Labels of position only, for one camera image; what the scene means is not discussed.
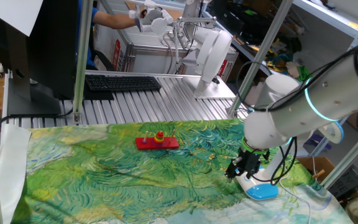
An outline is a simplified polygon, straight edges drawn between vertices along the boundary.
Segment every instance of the cardboard box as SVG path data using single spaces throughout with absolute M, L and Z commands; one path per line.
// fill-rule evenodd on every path
M 297 159 L 306 169 L 313 170 L 312 157 L 299 157 Z M 323 156 L 314 157 L 314 166 L 316 167 L 316 173 L 320 172 L 321 170 L 325 171 L 325 173 L 321 174 L 317 178 L 319 183 L 321 183 L 335 168 L 334 164 L 327 157 Z M 358 198 L 358 192 L 352 194 L 352 198 Z

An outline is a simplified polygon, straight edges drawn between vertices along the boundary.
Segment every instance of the painted tablecloth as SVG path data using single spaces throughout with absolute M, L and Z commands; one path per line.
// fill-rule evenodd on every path
M 24 189 L 12 222 L 307 223 L 308 206 L 283 189 L 273 200 L 255 201 L 225 178 L 244 136 L 242 122 L 33 129 Z M 135 138 L 146 131 L 149 136 L 160 130 L 169 135 L 174 129 L 179 149 L 136 149 Z M 270 159 L 276 151 L 271 150 Z M 282 182 L 311 203 L 312 223 L 352 223 L 298 161 Z

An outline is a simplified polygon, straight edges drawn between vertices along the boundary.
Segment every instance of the red sign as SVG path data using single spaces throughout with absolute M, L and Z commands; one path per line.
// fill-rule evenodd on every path
M 222 66 L 221 66 L 221 68 L 219 69 L 218 74 L 219 74 L 220 77 L 222 77 L 223 71 L 224 71 L 224 69 L 226 68 L 226 65 L 227 65 L 227 60 L 223 61 Z
M 121 44 L 119 43 L 119 40 L 117 39 L 116 48 L 114 49 L 114 56 L 112 57 L 112 65 L 114 66 L 115 71 L 117 70 L 120 49 L 121 49 Z

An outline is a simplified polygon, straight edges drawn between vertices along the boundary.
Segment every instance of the black keyboard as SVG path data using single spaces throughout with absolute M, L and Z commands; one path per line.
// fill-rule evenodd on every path
M 92 91 L 159 90 L 161 85 L 154 77 L 107 77 L 85 75 Z

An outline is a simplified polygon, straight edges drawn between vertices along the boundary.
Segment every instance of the monitor stand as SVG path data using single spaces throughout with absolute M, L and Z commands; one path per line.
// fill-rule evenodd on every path
M 47 115 L 60 114 L 59 100 L 53 97 L 53 91 L 41 84 L 31 85 L 28 97 L 20 94 L 20 88 L 9 79 L 7 113 L 8 115 Z
M 60 114 L 59 100 L 53 97 L 53 91 L 40 83 L 30 84 L 27 37 L 9 24 L 6 32 L 13 77 L 9 79 L 8 115 Z

